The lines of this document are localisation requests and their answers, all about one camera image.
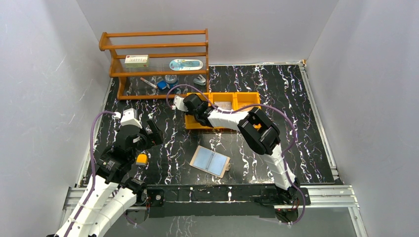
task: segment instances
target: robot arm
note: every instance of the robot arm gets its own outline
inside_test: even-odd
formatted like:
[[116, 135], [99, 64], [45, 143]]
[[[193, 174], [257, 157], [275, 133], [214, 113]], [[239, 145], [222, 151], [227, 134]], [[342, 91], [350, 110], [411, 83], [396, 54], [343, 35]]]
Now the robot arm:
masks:
[[128, 179], [116, 196], [100, 211], [92, 225], [89, 237], [103, 237], [116, 220], [132, 205], [145, 189], [145, 183], [134, 178]]
[[[201, 100], [196, 94], [188, 95], [185, 98], [176, 96], [174, 107], [188, 115], [193, 115], [195, 120], [203, 126], [225, 127], [240, 131], [249, 147], [261, 155], [262, 159], [268, 164], [278, 193], [283, 197], [281, 199], [285, 202], [295, 200], [296, 190], [289, 182], [286, 172], [298, 187], [299, 182], [290, 170], [285, 170], [284, 161], [281, 157], [279, 129], [260, 108], [254, 107], [248, 112], [237, 113], [231, 113], [231, 111], [220, 108], [215, 110], [208, 106], [207, 101]], [[260, 129], [254, 127], [258, 124], [261, 126]]]
[[[80, 202], [56, 234], [47, 237], [103, 236], [115, 220], [136, 202], [136, 196], [143, 192], [145, 184], [135, 179], [129, 179], [123, 184], [121, 181], [131, 170], [137, 151], [163, 143], [163, 132], [151, 120], [147, 123], [151, 133], [136, 119], [134, 109], [124, 111], [115, 142], [97, 160], [96, 175], [90, 177]], [[93, 182], [94, 190], [88, 201], [85, 201]], [[122, 188], [117, 196], [102, 209], [107, 198], [119, 185]]]

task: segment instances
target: metal frame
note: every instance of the metal frame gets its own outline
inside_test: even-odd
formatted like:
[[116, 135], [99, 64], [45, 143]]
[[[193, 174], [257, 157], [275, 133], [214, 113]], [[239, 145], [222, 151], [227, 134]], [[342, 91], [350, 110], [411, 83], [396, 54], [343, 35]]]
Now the metal frame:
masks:
[[[306, 208], [347, 207], [357, 237], [367, 237], [367, 232], [359, 213], [358, 200], [351, 185], [310, 185], [302, 187], [308, 189], [308, 193], [311, 199], [311, 205], [306, 206]], [[64, 203], [61, 224], [63, 224], [63, 222], [68, 219], [71, 212], [82, 197], [84, 191], [85, 188], [70, 188], [68, 190]], [[110, 202], [111, 199], [112, 197], [109, 196], [105, 205]], [[277, 205], [274, 206], [274, 208], [291, 208], [291, 206]], [[146, 208], [143, 206], [132, 206], [128, 210], [140, 211], [146, 210]]]
[[331, 167], [336, 166], [335, 158], [333, 158], [329, 141], [327, 140], [325, 129], [323, 128], [322, 120], [320, 119], [320, 114], [319, 114], [319, 111], [317, 110], [316, 102], [314, 101], [313, 92], [311, 92], [310, 81], [308, 80], [308, 76], [307, 76], [307, 72], [305, 71], [304, 64], [299, 63], [298, 65], [301, 71], [302, 80], [304, 82], [305, 89], [308, 94], [308, 99], [310, 100], [310, 103], [311, 103], [311, 108], [313, 108], [314, 118], [316, 119], [317, 127], [319, 128], [319, 131], [320, 131], [320, 136], [322, 138], [323, 145], [325, 147], [326, 156], [328, 158], [329, 164]]
[[[100, 113], [100, 112], [102, 112], [102, 111], [105, 110], [106, 102], [108, 101], [109, 91], [111, 90], [111, 86], [112, 86], [112, 82], [113, 81], [114, 81], [114, 78], [111, 78], [109, 80], [108, 89], [106, 90], [106, 95], [105, 95], [105, 98], [103, 99], [102, 107], [100, 108], [100, 111], [98, 113]], [[101, 116], [97, 120], [96, 126], [94, 127], [94, 132], [93, 132], [94, 137], [97, 137], [97, 133], [99, 132], [99, 128], [100, 128], [100, 123], [102, 122], [102, 117], [103, 116]], [[90, 163], [90, 144], [87, 145], [86, 155], [84, 157], [86, 157], [86, 159], [83, 161], [82, 168], [81, 168], [79, 177], [77, 179], [76, 187], [78, 185], [80, 185], [83, 177], [85, 177], [86, 174], [87, 174], [87, 169], [89, 168], [89, 163]]]

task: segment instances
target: gray wall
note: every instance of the gray wall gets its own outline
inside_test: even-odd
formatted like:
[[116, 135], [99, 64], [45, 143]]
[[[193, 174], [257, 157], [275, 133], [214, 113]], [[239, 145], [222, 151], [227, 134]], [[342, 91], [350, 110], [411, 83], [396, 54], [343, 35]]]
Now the gray wall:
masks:
[[209, 31], [209, 62], [307, 59], [337, 0], [77, 0], [102, 32]]
[[369, 236], [419, 236], [419, 2], [341, 0], [308, 76]]
[[75, 0], [0, 0], [0, 236], [54, 233], [109, 61]]

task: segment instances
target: orange wooden rack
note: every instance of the orange wooden rack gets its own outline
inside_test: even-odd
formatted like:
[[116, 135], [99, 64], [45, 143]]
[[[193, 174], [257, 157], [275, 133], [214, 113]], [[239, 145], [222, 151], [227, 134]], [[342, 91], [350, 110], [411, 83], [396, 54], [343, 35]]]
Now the orange wooden rack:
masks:
[[[159, 36], [186, 36], [205, 35], [202, 42], [164, 42], [164, 43], [114, 43], [115, 38], [131, 38], [135, 41], [137, 37], [159, 37]], [[205, 52], [186, 53], [155, 53], [149, 55], [148, 68], [127, 68], [125, 57], [130, 54], [117, 54], [117, 50], [133, 50], [144, 48], [179, 48], [179, 47], [205, 47]], [[164, 75], [207, 75], [207, 91], [209, 90], [209, 67], [208, 67], [208, 29], [200, 31], [163, 31], [163, 32], [133, 32], [133, 33], [107, 33], [104, 32], [99, 41], [101, 51], [109, 50], [111, 53], [111, 66], [109, 76], [119, 78], [118, 100], [129, 99], [163, 99], [166, 95], [124, 95], [124, 88], [127, 77], [141, 76], [164, 76]], [[173, 71], [169, 67], [171, 60], [176, 58], [199, 59], [204, 63], [201, 70], [195, 71]]]

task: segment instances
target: round object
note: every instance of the round object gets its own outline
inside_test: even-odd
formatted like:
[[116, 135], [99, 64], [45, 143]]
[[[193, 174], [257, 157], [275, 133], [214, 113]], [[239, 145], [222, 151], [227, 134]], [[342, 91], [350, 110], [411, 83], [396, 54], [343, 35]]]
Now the round object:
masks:
[[178, 84], [177, 75], [166, 75], [165, 82], [168, 85], [168, 88], [172, 89], [175, 85]]

